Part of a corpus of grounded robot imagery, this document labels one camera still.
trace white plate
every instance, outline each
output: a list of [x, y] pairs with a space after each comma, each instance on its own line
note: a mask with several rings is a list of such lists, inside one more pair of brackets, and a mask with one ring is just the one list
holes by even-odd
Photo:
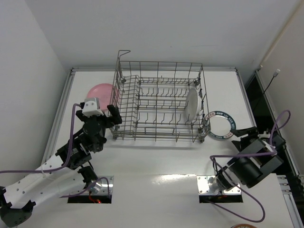
[[185, 119], [192, 122], [201, 110], [201, 98], [195, 88], [189, 90], [186, 99]]

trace white wall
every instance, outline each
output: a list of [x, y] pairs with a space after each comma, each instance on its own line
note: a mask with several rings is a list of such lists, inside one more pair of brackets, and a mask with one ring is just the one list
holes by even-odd
[[282, 130], [289, 144], [296, 165], [304, 172], [303, 132], [304, 132], [304, 6], [286, 28], [269, 58], [262, 63], [261, 81], [266, 88], [276, 69], [280, 74], [273, 80], [266, 94], [275, 116], [289, 109], [291, 119]]
[[26, 0], [66, 69], [133, 60], [233, 66], [246, 81], [298, 0]]
[[24, 0], [0, 1], [0, 31], [0, 170], [35, 169], [67, 74]]

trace black cable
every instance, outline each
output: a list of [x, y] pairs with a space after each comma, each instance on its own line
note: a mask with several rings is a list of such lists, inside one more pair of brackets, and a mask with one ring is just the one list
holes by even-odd
[[76, 132], [76, 133], [73, 135], [73, 139], [75, 139], [76, 137], [78, 137], [82, 132], [83, 132], [83, 131], [82, 131], [82, 128], [81, 128], [78, 132]]
[[215, 171], [216, 174], [217, 174], [219, 171], [218, 171], [218, 166], [216, 165], [215, 162], [212, 163], [212, 167], [213, 167], [214, 171]]
[[92, 170], [94, 170], [93, 165], [91, 164], [91, 162], [90, 162], [90, 161], [88, 161], [88, 163], [90, 164], [90, 166], [91, 166]]
[[261, 99], [263, 98], [263, 96], [264, 96], [266, 90], [270, 87], [270, 84], [272, 83], [272, 81], [274, 80], [275, 77], [276, 77], [276, 76], [272, 76], [272, 79], [270, 80], [268, 86], [266, 87], [266, 89], [264, 90], [264, 92], [262, 93], [262, 95], [260, 96], [260, 99], [257, 101], [256, 106], [252, 109], [252, 112], [254, 112], [255, 109], [257, 108], [257, 105], [260, 103], [260, 101], [261, 101]]

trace metal bracket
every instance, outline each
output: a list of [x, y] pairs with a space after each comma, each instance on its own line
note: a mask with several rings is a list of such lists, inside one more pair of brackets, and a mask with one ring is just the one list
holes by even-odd
[[[113, 181], [114, 176], [102, 176], [106, 177], [109, 180], [109, 189], [110, 189], [110, 195], [112, 195], [113, 192]], [[99, 182], [96, 183], [96, 185], [91, 189], [92, 193], [95, 196], [107, 196], [108, 195], [108, 184], [105, 179], [101, 179]], [[82, 195], [89, 195], [88, 191], [83, 193]]]
[[289, 211], [289, 215], [291, 221], [295, 228], [304, 228], [300, 214], [296, 207], [293, 195], [290, 191], [289, 183], [285, 175], [277, 175], [278, 181], [280, 183], [280, 187], [282, 190], [282, 194]]
[[242, 192], [238, 187], [234, 187], [230, 190], [223, 190], [219, 193], [218, 190], [210, 189], [210, 178], [215, 178], [215, 176], [197, 176], [199, 195], [200, 196], [228, 196], [228, 195], [241, 195]]

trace roll of tape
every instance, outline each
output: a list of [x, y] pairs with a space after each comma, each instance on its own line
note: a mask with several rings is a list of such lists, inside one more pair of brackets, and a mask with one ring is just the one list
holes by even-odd
[[[220, 117], [224, 117], [225, 119], [227, 119], [227, 121], [229, 121], [229, 123], [230, 123], [230, 130], [235, 130], [237, 128], [237, 125], [236, 125], [236, 122], [234, 121], [234, 119], [229, 114], [222, 112], [222, 111], [213, 111], [213, 112], [209, 113], [208, 115], [206, 115], [205, 119], [207, 121], [208, 119], [210, 119], [214, 116], [220, 116]], [[217, 138], [217, 139], [228, 139], [233, 136], [233, 133], [231, 133], [229, 131], [225, 135], [216, 135], [212, 131], [210, 131], [209, 135], [211, 135], [212, 137]]]

